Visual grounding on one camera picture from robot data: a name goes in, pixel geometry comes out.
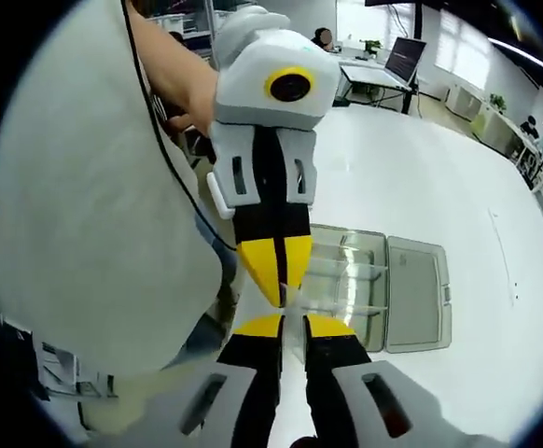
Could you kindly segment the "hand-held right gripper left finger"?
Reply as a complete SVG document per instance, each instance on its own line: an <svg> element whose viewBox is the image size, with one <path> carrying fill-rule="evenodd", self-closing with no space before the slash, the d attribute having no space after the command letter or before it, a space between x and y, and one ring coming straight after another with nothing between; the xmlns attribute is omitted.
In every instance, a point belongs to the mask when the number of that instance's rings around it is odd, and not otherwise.
<svg viewBox="0 0 543 448"><path fill-rule="evenodd" d="M237 328L216 361L164 402L152 447L266 447L280 401L285 317Z"/></svg>

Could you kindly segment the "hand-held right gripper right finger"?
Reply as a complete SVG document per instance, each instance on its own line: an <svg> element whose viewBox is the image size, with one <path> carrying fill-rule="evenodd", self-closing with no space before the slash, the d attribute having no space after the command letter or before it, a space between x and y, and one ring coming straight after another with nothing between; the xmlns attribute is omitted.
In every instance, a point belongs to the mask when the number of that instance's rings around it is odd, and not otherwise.
<svg viewBox="0 0 543 448"><path fill-rule="evenodd" d="M354 332L323 315L303 318L306 397L322 447L442 447L437 400Z"/></svg>

